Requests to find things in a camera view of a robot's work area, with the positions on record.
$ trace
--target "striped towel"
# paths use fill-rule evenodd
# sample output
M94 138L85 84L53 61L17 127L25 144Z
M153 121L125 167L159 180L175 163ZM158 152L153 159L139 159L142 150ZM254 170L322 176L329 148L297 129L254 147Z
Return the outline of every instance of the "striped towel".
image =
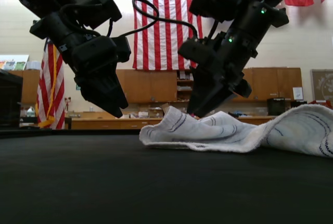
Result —
M155 126L143 127L146 146L194 151L250 152L260 145L308 155L333 157L333 110L319 105L291 109L260 126L224 112L196 120L174 107Z

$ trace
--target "cabinet door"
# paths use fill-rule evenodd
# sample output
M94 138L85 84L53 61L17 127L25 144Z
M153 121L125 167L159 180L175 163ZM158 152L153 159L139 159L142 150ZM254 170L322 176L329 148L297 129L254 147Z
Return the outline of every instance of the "cabinet door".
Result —
M149 103L151 100L150 72L130 69L124 72L124 78L120 84L127 101L129 103Z
M23 71L22 103L35 104L37 102L37 89L40 82L39 70Z
M253 74L252 74L252 69L244 69L243 70L244 73L244 79L250 84L251 88L252 88L252 93L248 98L244 98L242 96L237 96L235 99L233 99L233 102L246 102L246 101L250 101L253 100L254 97L254 92L253 92Z
M152 102L172 102L177 100L176 71L151 72L150 84Z
M294 100L293 87L302 87L302 73L300 68L277 69L279 97Z
M279 97L276 68L253 68L253 98L265 101Z
M22 70L11 70L8 73L14 74L18 77L23 77L23 71Z

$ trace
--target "white wall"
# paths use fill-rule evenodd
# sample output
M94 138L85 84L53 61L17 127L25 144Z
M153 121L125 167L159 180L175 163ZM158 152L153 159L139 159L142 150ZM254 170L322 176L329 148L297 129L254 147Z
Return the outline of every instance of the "white wall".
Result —
M112 36L134 28L131 0L115 0L123 18L114 24ZM248 63L248 67L288 66L301 67L305 99L312 100L311 69L333 68L333 0L326 0L310 7L287 7L290 23L279 29L271 28L258 47L258 56ZM31 60L42 60L44 41L29 33L35 15L24 8L18 0L0 0L0 54L29 54ZM203 21L204 34L212 26L212 19ZM220 26L226 30L229 23ZM106 34L107 23L97 30ZM129 36L133 49L134 38ZM121 69L132 68L133 55L126 64L119 64ZM87 111L96 106L82 99L75 90L73 73L68 66L65 69L66 96L72 97L71 109Z

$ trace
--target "black mat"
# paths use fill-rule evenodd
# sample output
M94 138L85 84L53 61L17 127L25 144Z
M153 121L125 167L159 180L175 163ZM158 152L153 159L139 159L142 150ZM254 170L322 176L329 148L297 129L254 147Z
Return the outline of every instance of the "black mat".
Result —
M0 140L0 223L332 222L332 160L144 148L136 135Z

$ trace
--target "framed picture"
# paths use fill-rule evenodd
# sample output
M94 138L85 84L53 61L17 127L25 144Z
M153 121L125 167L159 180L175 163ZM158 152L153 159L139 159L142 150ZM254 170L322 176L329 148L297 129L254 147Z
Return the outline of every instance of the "framed picture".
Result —
M311 70L312 92L315 100L333 102L333 70Z

